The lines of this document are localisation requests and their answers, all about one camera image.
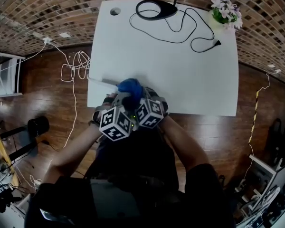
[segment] brick ceiling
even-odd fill
[[[25,56],[43,47],[43,37],[60,46],[91,43],[101,1],[0,0],[0,52]],[[209,0],[178,0],[209,10]],[[237,32],[238,59],[265,71],[282,70],[285,81],[285,0],[232,0],[243,14]],[[72,37],[62,38],[62,32]]]

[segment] white flowers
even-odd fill
[[[242,14],[236,4],[232,4],[230,0],[211,0],[211,2],[213,3],[211,5],[213,18],[217,22],[225,24],[228,29],[242,27]]]

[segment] blue object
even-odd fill
[[[131,93],[131,102],[138,105],[143,96],[143,87],[136,78],[128,78],[117,85],[119,92]]]

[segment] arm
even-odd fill
[[[73,139],[52,160],[43,183],[53,183],[60,176],[71,176],[91,148],[93,143],[101,136],[99,128],[91,124],[79,136]]]
[[[209,163],[201,146],[172,118],[165,117],[160,123],[160,128],[171,141],[187,172],[199,164]]]

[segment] yellow and black tape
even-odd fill
[[[248,141],[248,145],[250,145],[250,142],[251,142],[251,139],[252,139],[252,134],[253,134],[253,131],[255,129],[255,125],[256,125],[256,117],[257,117],[257,100],[258,100],[258,93],[260,91],[258,90],[256,92],[256,107],[255,107],[255,115],[253,117],[253,124],[252,124],[252,128],[251,128],[251,135],[250,135],[250,138],[249,138],[249,141]]]

